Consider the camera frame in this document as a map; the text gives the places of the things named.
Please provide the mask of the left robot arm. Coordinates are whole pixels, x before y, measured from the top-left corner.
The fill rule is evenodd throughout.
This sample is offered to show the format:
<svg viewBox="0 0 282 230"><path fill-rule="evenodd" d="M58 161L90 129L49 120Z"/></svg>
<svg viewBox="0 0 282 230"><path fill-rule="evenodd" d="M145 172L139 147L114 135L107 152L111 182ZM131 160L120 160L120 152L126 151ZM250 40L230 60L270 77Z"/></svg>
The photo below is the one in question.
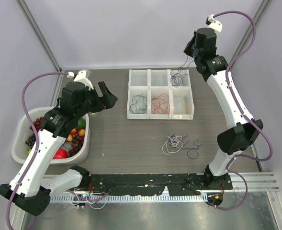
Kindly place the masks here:
<svg viewBox="0 0 282 230"><path fill-rule="evenodd" d="M42 178L54 155L84 115L114 107L117 97L105 82L100 81L98 86L102 96L81 82L71 82L62 89L56 107L44 115L40 130L36 131L36 143L24 165L10 183L0 185L1 196L27 213L39 216L51 198L72 188L85 191L89 187L90 173L77 165L45 184Z"/></svg>

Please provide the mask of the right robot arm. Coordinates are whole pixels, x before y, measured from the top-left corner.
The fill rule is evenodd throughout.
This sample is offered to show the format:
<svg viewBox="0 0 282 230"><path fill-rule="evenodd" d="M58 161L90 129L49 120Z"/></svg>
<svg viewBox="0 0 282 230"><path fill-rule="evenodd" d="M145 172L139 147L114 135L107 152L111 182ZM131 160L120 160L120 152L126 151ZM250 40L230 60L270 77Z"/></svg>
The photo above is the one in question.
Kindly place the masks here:
<svg viewBox="0 0 282 230"><path fill-rule="evenodd" d="M263 129L263 122L253 118L242 102L230 73L227 61L217 55L217 34L212 28L194 31L184 53L194 59L196 69L210 86L222 108L227 130L217 136L219 146L213 161L205 168L204 185L217 188L228 175L227 168L234 158L252 145Z"/></svg>

